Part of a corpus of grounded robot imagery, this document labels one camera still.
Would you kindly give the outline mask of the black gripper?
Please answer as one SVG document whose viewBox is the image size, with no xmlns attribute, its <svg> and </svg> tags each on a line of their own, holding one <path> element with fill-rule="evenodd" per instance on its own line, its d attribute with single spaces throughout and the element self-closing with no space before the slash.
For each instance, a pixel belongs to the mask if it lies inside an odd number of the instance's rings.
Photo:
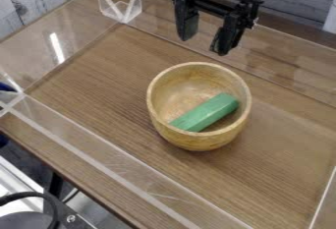
<svg viewBox="0 0 336 229">
<path fill-rule="evenodd" d="M 259 20 L 259 9 L 264 0 L 172 0 L 179 37 L 189 40 L 199 30 L 199 11 L 223 18 L 209 50 L 219 56 L 237 46 L 244 28 L 252 29 Z"/>
</svg>

